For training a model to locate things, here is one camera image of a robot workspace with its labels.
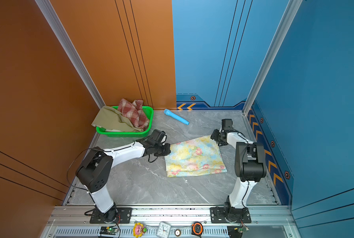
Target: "blue cylinder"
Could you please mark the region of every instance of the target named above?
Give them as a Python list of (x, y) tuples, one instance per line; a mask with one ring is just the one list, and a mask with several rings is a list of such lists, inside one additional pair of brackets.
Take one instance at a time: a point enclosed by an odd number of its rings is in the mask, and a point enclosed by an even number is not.
[(174, 114), (173, 112), (171, 112), (169, 109), (165, 109), (165, 110), (164, 110), (164, 113), (165, 113), (165, 115), (171, 116), (171, 117), (173, 117), (174, 119), (176, 119), (177, 121), (182, 122), (183, 124), (189, 125), (189, 122), (188, 122), (188, 121), (186, 121), (185, 119), (183, 119), (183, 118), (180, 117), (180, 116), (175, 115), (175, 114)]

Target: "blue wall panel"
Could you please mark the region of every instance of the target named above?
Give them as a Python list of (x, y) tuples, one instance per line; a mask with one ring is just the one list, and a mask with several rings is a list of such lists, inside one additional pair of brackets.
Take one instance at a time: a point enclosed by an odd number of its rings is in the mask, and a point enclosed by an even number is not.
[(354, 219), (300, 229), (303, 238), (354, 238)]
[(311, 216), (312, 214), (316, 214), (319, 212), (325, 212), (332, 209), (337, 209), (342, 206), (349, 206), (354, 204), (354, 189), (339, 195), (336, 195), (331, 198), (327, 198), (325, 200), (313, 203), (311, 205), (305, 206), (300, 209), (296, 209), (292, 211), (293, 216), (296, 219), (300, 219), (301, 217)]
[[(354, 191), (305, 206), (354, 188), (354, 0), (302, 2), (256, 100), (295, 178), (294, 217), (353, 203)], [(353, 216), (339, 208), (310, 218)], [(323, 237), (325, 227), (300, 231)]]
[(224, 96), (228, 88), (226, 100), (222, 98), (221, 106), (233, 106), (248, 97), (287, 3), (288, 0), (252, 2), (231, 80), (226, 79), (223, 92)]
[(187, 94), (210, 107), (244, 101), (287, 3), (173, 0), (177, 101)]

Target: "red plaid fabric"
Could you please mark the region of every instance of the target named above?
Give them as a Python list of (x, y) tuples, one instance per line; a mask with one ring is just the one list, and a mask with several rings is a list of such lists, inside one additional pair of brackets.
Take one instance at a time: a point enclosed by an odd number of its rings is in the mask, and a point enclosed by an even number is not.
[(122, 98), (117, 109), (132, 122), (133, 126), (144, 130), (148, 128), (149, 119), (143, 112), (143, 100), (136, 99), (130, 103)]

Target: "yellow floral fabric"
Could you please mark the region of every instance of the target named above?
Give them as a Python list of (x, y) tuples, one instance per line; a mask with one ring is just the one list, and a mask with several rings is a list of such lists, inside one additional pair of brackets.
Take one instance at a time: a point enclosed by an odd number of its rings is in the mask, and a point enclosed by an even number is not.
[(227, 172), (219, 147), (210, 136), (170, 145), (165, 156), (168, 177), (188, 177)]

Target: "black line stripe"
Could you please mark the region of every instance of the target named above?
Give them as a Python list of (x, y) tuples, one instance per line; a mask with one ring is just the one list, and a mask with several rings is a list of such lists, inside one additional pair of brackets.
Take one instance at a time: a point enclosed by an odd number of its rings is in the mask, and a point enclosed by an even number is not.
[(218, 83), (217, 95), (215, 96), (214, 107), (215, 107), (215, 105), (216, 105), (216, 103), (217, 103), (219, 85), (221, 84), (221, 78), (222, 78), (222, 73), (223, 73), (224, 61), (225, 61), (225, 59), (226, 59), (228, 43), (230, 42), (231, 30), (232, 30), (232, 25), (234, 24), (234, 18), (235, 18), (235, 12), (236, 12), (236, 7), (237, 7), (237, 6), (238, 6), (238, 0), (236, 0), (234, 16), (232, 17), (231, 28), (230, 28), (230, 34), (228, 35), (228, 41), (227, 41), (227, 46), (226, 46), (226, 52), (224, 53), (224, 59), (223, 59), (223, 64), (222, 64), (221, 76), (219, 77), (219, 83)]
[(12, 156), (10, 156), (10, 155), (5, 154), (5, 153), (4, 153), (4, 152), (2, 152), (1, 150), (0, 150), (0, 153), (1, 153), (1, 154), (3, 154), (3, 155), (8, 156), (9, 158), (11, 158), (11, 159), (13, 159), (13, 160), (15, 160), (15, 161), (17, 161), (17, 162), (19, 162), (19, 163), (21, 163), (21, 164), (23, 164), (23, 165), (25, 165), (25, 166), (29, 167), (29, 168), (31, 168), (31, 169), (32, 169), (32, 170), (34, 170), (34, 171), (37, 171), (38, 173), (40, 173), (40, 174), (42, 174), (42, 175), (45, 175), (46, 177), (48, 177), (48, 178), (50, 178), (50, 179), (52, 179), (52, 180), (54, 180), (54, 181), (56, 181), (56, 182), (58, 182), (58, 183), (60, 183), (60, 184), (62, 184), (62, 185), (65, 185), (66, 187), (68, 187), (66, 184), (61, 183), (61, 182), (59, 182), (58, 180), (55, 180), (54, 178), (52, 178), (52, 177), (50, 177), (50, 176), (47, 176), (46, 174), (44, 174), (44, 173), (42, 173), (42, 172), (39, 172), (38, 170), (36, 170), (36, 169), (34, 169), (34, 168), (32, 168), (32, 167), (28, 166), (27, 164), (22, 163), (22, 162), (21, 162), (21, 161), (19, 161), (18, 159), (15, 159), (15, 158), (13, 158), (13, 157), (12, 157)]
[(130, 7), (131, 7), (131, 9), (132, 9), (133, 21), (135, 22), (135, 28), (136, 28), (136, 34), (137, 34), (138, 45), (140, 46), (141, 58), (143, 59), (143, 65), (144, 65), (144, 71), (145, 71), (145, 78), (146, 78), (146, 83), (148, 84), (148, 90), (149, 90), (149, 97), (151, 98), (151, 103), (152, 103), (152, 107), (153, 107), (152, 94), (151, 94), (151, 89), (150, 89), (150, 87), (149, 87), (148, 76), (147, 76), (147, 74), (146, 74), (146, 68), (145, 68), (145, 62), (144, 62), (143, 52), (142, 52), (142, 50), (141, 50), (140, 38), (138, 37), (137, 26), (136, 26), (136, 20), (135, 20), (135, 14), (133, 13), (133, 8), (132, 8), (132, 2), (131, 2), (131, 0), (129, 0), (129, 2), (130, 2)]
[(352, 220), (352, 219), (354, 219), (354, 217), (346, 218), (346, 219), (342, 219), (342, 220), (337, 220), (337, 221), (332, 221), (332, 222), (324, 222), (324, 223), (315, 224), (315, 225), (310, 225), (310, 226), (302, 226), (302, 227), (298, 227), (298, 228), (300, 229), (300, 228), (306, 228), (306, 227), (311, 227), (311, 226), (319, 226), (319, 225), (323, 225), (323, 224), (329, 224), (329, 223), (333, 223), (333, 222), (347, 221), (347, 220)]
[(20, 184), (20, 183), (16, 183), (16, 182), (14, 182), (14, 181), (12, 181), (12, 180), (9, 180), (9, 179), (7, 179), (7, 178), (3, 178), (3, 177), (1, 177), (1, 176), (0, 176), (0, 178), (1, 178), (1, 179), (5, 179), (5, 180), (7, 180), (7, 181), (9, 181), (9, 182), (12, 182), (12, 183), (18, 184), (18, 185), (20, 185), (20, 186), (22, 186), (22, 187), (25, 187), (25, 188), (28, 188), (28, 189), (30, 189), (30, 190), (36, 191), (36, 192), (38, 192), (38, 193), (44, 194), (44, 195), (46, 195), (46, 196), (49, 196), (49, 197), (52, 197), (52, 198), (58, 199), (59, 201), (63, 201), (63, 200), (60, 200), (59, 198), (56, 198), (56, 197), (50, 196), (50, 195), (48, 195), (48, 194), (46, 194), (46, 193), (42, 193), (42, 192), (37, 191), (37, 190), (32, 189), (32, 188), (26, 187), (25, 185), (22, 185), (22, 184)]
[(123, 22), (121, 21), (121, 17), (120, 17), (120, 13), (119, 13), (119, 8), (117, 7), (117, 2), (116, 2), (116, 0), (115, 0), (115, 4), (116, 4), (117, 13), (119, 14), (119, 19), (120, 19), (120, 23), (121, 23), (121, 28), (123, 29), (124, 38), (126, 39), (126, 42), (127, 42), (128, 53), (129, 53), (130, 60), (131, 60), (131, 62), (132, 62), (133, 71), (135, 72), (135, 77), (136, 77), (136, 81), (137, 81), (138, 90), (140, 91), (140, 96), (141, 96), (141, 99), (143, 100), (143, 95), (141, 94), (140, 84), (138, 83), (138, 79), (137, 79), (137, 74), (136, 74), (135, 66), (134, 66), (134, 64), (133, 64), (132, 56), (131, 56), (130, 51), (129, 51), (129, 45), (128, 45), (126, 33), (124, 32)]
[(329, 211), (332, 211), (332, 210), (336, 210), (336, 209), (339, 209), (339, 208), (348, 207), (348, 206), (352, 206), (352, 205), (354, 205), (354, 203), (349, 204), (349, 205), (345, 205), (345, 206), (341, 206), (341, 207), (337, 207), (337, 208), (332, 208), (332, 209), (329, 209), (329, 210), (326, 210), (326, 211), (323, 211), (323, 212), (317, 212), (317, 213), (314, 213), (312, 215), (308, 215), (308, 216), (304, 216), (304, 217), (310, 217), (310, 216), (314, 216), (314, 215), (317, 215), (317, 214), (320, 214), (320, 213), (329, 212)]
[[(210, 105), (208, 105), (207, 104), (207, 102), (205, 102), (205, 101), (193, 101), (193, 103), (195, 103), (195, 102), (204, 102), (205, 103), (205, 106), (207, 106), (207, 107), (211, 107), (211, 108), (214, 108), (214, 107), (212, 107), (212, 106), (210, 106)], [(241, 101), (241, 102), (238, 102), (237, 104), (235, 104), (234, 106), (226, 106), (226, 107), (228, 107), (228, 108), (233, 108), (233, 107), (236, 107), (236, 106), (238, 106), (238, 105), (240, 105), (242, 102), (245, 102), (245, 101)], [(188, 104), (188, 103), (192, 103), (191, 101), (178, 101), (177, 103), (186, 103), (186, 104)]]
[(230, 76), (230, 79), (229, 79), (229, 81), (228, 81), (227, 90), (226, 90), (226, 95), (224, 96), (222, 106), (224, 105), (224, 101), (226, 100), (227, 91), (228, 91), (228, 88), (229, 88), (229, 86), (230, 86), (232, 73), (234, 72), (234, 67), (235, 67), (236, 59), (237, 59), (237, 57), (238, 57), (239, 49), (240, 49), (240, 47), (241, 47), (241, 43), (242, 43), (242, 39), (243, 39), (244, 30), (246, 29), (246, 24), (247, 24), (248, 16), (250, 15), (250, 10), (251, 10), (251, 6), (252, 6), (252, 2), (253, 2), (253, 0), (251, 0), (250, 9), (248, 10), (246, 22), (244, 23), (244, 28), (243, 28), (243, 33), (242, 33), (242, 37), (241, 37), (241, 42), (239, 43), (238, 52), (236, 53), (236, 56), (235, 56), (235, 62), (234, 62), (234, 65), (232, 66), (231, 76)]
[[(5, 167), (5, 168), (8, 168), (8, 169), (10, 169), (10, 170), (13, 170), (14, 172), (17, 172), (18, 174), (22, 174), (23, 176), (26, 176), (26, 177), (28, 177), (28, 178), (31, 178), (32, 180), (35, 180), (35, 181), (37, 181), (38, 183), (42, 183), (41, 181), (38, 181), (38, 180), (36, 180), (35, 178), (32, 178), (32, 177), (30, 177), (30, 176), (27, 176), (26, 174), (23, 174), (23, 173), (21, 173), (21, 172), (18, 172), (17, 170), (14, 170), (14, 169), (12, 169), (12, 168), (6, 166), (6, 165), (3, 165), (3, 164), (0, 164), (0, 165), (3, 166), (3, 167)], [(48, 186), (48, 187), (50, 187), (50, 188), (53, 188), (53, 189), (55, 189), (55, 190), (58, 190), (58, 191), (60, 191), (60, 192), (62, 192), (62, 193), (64, 193), (64, 194), (66, 194), (65, 192), (63, 192), (63, 191), (61, 191), (61, 190), (59, 190), (59, 189), (56, 189), (56, 188), (54, 188), (54, 187), (51, 187), (50, 185), (47, 185), (46, 183), (42, 183), (42, 184), (43, 184), (43, 185), (46, 185), (46, 186)]]
[(126, 10), (126, 5), (124, 4), (124, 0), (123, 0), (123, 5), (124, 5), (124, 11), (125, 11), (126, 17), (127, 17), (127, 22), (128, 22), (128, 28), (129, 28), (130, 36), (131, 36), (131, 38), (132, 38), (133, 49), (135, 50), (135, 55), (136, 55), (136, 60), (137, 60), (137, 65), (138, 65), (138, 70), (140, 71), (141, 81), (142, 81), (142, 83), (143, 83), (143, 88), (144, 88), (146, 103), (147, 103), (147, 105), (149, 105), (148, 96), (146, 95), (146, 90), (145, 90), (145, 85), (144, 85), (143, 74), (141, 73), (140, 64), (139, 64), (139, 62), (138, 62), (138, 57), (137, 57), (135, 42), (133, 41), (132, 31), (131, 31), (131, 29), (130, 29), (129, 20), (128, 20), (128, 15), (127, 15), (127, 10)]
[[(354, 190), (354, 188), (349, 189), (349, 190), (346, 190), (346, 191), (343, 191), (343, 192), (341, 192), (341, 193), (334, 194), (334, 195), (332, 195), (332, 196), (330, 196), (330, 197), (327, 197), (327, 198), (323, 198), (323, 199), (318, 200), (318, 201), (316, 201), (316, 202), (320, 202), (320, 201), (326, 200), (326, 199), (328, 199), (328, 198), (335, 197), (335, 196), (340, 195), (340, 194), (342, 194), (342, 193), (350, 192), (351, 190)], [(295, 208), (295, 209), (293, 209), (292, 211), (297, 210), (297, 209), (300, 209), (300, 208), (303, 208), (303, 207), (306, 207), (306, 206), (309, 206), (309, 205), (312, 205), (312, 204), (314, 204), (314, 203), (316, 203), (316, 202), (312, 202), (312, 203), (309, 203), (309, 204), (307, 204), (307, 205), (305, 205), (305, 206), (301, 206), (301, 207)]]
[(223, 89), (224, 89), (224, 86), (225, 86), (225, 84), (226, 84), (226, 78), (227, 78), (227, 74), (228, 74), (228, 69), (230, 68), (231, 58), (232, 58), (232, 53), (234, 52), (234, 46), (235, 46), (235, 42), (236, 42), (236, 37), (238, 36), (239, 26), (240, 26), (240, 24), (241, 24), (241, 19), (242, 19), (242, 15), (243, 15), (243, 10), (244, 10), (244, 5), (245, 5), (245, 4), (246, 4), (246, 0), (245, 0), (245, 1), (244, 1), (244, 3), (243, 3), (243, 8), (242, 8), (242, 13), (241, 13), (241, 18), (239, 19), (238, 28), (236, 29), (235, 40), (234, 40), (234, 44), (232, 45), (232, 50), (231, 50), (230, 60), (228, 61), (228, 66), (227, 66), (226, 76), (224, 77), (223, 88), (222, 88), (221, 97), (219, 98), (218, 107), (219, 107), (219, 105), (221, 104), (222, 95), (223, 95)]

